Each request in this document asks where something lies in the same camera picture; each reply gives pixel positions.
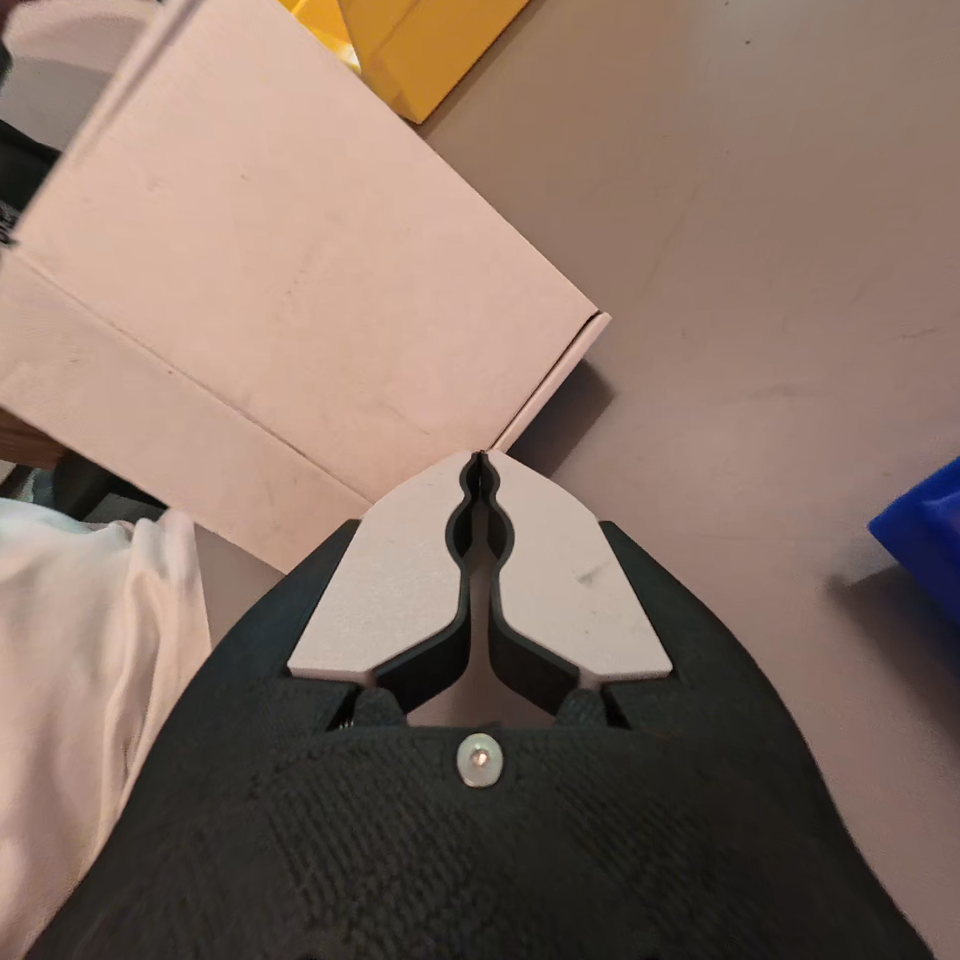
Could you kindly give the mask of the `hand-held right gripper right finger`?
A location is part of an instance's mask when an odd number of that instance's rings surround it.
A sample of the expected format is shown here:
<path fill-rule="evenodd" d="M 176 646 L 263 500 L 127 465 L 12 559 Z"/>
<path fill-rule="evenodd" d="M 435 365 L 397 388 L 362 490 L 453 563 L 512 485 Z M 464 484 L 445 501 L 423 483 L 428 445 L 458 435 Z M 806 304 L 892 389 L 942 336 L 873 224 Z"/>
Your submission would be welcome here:
<path fill-rule="evenodd" d="M 507 454 L 482 465 L 488 656 L 508 689 L 547 714 L 573 690 L 660 680 L 673 664 L 597 517 Z"/>

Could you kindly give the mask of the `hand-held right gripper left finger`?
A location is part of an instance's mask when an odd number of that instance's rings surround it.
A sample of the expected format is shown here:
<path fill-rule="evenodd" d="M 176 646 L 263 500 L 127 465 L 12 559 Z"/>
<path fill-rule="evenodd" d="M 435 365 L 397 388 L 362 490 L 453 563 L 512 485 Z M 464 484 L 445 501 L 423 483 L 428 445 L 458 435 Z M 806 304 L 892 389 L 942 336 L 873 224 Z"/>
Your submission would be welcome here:
<path fill-rule="evenodd" d="M 287 661 L 294 677 L 388 690 L 403 710 L 460 679 L 480 473 L 477 453 L 456 453 L 366 511 Z"/>

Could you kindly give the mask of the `white cardboard mailer box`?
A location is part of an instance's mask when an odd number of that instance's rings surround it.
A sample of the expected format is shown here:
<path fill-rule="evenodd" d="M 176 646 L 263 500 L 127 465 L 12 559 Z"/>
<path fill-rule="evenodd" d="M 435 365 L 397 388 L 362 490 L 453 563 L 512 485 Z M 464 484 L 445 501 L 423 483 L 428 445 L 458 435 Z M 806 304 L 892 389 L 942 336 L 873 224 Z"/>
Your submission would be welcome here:
<path fill-rule="evenodd" d="M 280 3 L 153 6 L 2 254 L 2 408 L 287 572 L 611 318 Z"/>

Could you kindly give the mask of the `blue plastic bin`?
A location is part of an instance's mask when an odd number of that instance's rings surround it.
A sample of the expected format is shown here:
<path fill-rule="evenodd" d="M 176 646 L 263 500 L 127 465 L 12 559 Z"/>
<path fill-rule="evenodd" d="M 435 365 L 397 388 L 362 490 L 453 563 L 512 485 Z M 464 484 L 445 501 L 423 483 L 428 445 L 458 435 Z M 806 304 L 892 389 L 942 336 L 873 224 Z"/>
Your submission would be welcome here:
<path fill-rule="evenodd" d="M 959 624 L 959 460 L 896 498 L 870 534 L 953 625 Z"/>

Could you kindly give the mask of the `yellow plastic bin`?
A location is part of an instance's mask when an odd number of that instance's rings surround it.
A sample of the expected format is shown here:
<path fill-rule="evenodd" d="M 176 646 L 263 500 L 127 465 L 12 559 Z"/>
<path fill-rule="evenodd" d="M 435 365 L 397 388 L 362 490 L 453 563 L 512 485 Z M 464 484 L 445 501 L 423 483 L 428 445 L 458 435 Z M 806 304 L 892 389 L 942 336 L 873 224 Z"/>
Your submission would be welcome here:
<path fill-rule="evenodd" d="M 397 115 L 420 126 L 527 1 L 282 1 Z"/>

